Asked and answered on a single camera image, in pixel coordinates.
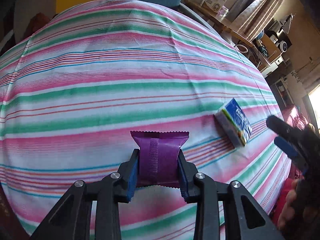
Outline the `person's right hand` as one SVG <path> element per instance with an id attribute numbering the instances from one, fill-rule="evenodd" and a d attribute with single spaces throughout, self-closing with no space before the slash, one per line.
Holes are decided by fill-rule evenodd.
<path id="1" fill-rule="evenodd" d="M 296 212 L 292 204 L 297 199 L 296 188 L 299 182 L 299 179 L 293 180 L 290 178 L 287 178 L 285 181 L 284 187 L 280 194 L 281 212 L 277 220 L 277 228 L 279 230 L 285 228 L 287 222 L 291 221 L 295 216 Z"/>

